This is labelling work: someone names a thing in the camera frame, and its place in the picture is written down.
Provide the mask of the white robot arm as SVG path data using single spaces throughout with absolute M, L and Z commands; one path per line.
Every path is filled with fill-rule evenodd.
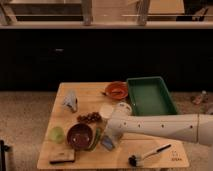
M 115 105 L 104 130 L 107 148 L 117 146 L 124 133 L 145 134 L 213 146 L 213 115 L 134 116 L 125 102 Z

